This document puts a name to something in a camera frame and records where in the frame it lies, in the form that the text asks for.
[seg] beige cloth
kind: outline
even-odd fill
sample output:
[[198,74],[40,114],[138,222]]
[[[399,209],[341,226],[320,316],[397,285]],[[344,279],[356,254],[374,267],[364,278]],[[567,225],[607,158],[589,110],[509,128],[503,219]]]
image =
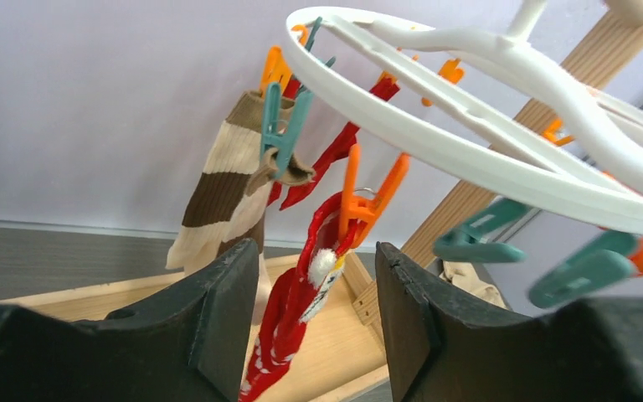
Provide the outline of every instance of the beige cloth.
[[467,262],[446,262],[443,261],[443,271],[440,279],[447,281],[461,290],[477,296],[485,302],[489,302],[501,308],[507,308],[502,300],[502,294],[496,286],[490,285],[479,279],[474,266]]

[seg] striped sock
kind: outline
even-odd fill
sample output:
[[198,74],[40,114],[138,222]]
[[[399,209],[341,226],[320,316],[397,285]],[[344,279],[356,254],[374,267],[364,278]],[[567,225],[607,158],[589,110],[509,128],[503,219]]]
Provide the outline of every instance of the striped sock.
[[[260,161],[260,128],[264,100],[259,91],[245,92],[220,127],[198,186],[183,215],[182,228],[167,256],[167,269],[183,266],[185,275],[210,264],[242,239],[252,238],[260,251],[260,279],[253,323],[262,318],[272,284],[265,268],[265,207],[277,171],[276,150]],[[283,98],[280,119],[289,121],[294,101]],[[292,157],[281,182],[308,183],[314,170]]]

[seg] gray floor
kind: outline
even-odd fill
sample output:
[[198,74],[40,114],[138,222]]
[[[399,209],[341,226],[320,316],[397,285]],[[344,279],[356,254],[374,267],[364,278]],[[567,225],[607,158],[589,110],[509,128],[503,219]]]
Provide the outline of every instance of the gray floor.
[[[0,300],[73,287],[170,273],[163,269],[172,240],[0,228]],[[265,256],[299,250],[266,248]],[[373,255],[360,254],[373,272]],[[383,384],[354,402],[390,402]]]

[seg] black object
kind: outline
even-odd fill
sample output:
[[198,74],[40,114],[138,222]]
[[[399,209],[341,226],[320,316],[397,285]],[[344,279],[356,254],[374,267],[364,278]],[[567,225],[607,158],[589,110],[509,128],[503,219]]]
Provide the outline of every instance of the black object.
[[0,402],[236,401],[257,278],[244,240],[102,321],[0,306]]
[[387,243],[377,244],[376,275],[396,402],[643,401],[643,299],[581,300],[525,317]]

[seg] wooden tray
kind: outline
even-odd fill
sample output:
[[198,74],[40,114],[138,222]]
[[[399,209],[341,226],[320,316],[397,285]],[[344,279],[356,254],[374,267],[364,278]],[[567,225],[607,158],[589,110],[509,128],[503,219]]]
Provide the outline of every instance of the wooden tray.
[[[266,261],[275,281],[295,266],[298,255]],[[347,400],[388,378],[383,343],[372,327],[358,319],[353,302],[371,277],[360,263],[349,264],[343,280],[332,288],[325,307],[310,322],[304,343],[290,372],[258,399],[261,402],[331,402]],[[152,276],[1,300],[19,304],[61,320],[101,320],[108,312],[138,302],[183,278],[183,273]],[[248,355],[259,327],[250,329]]]

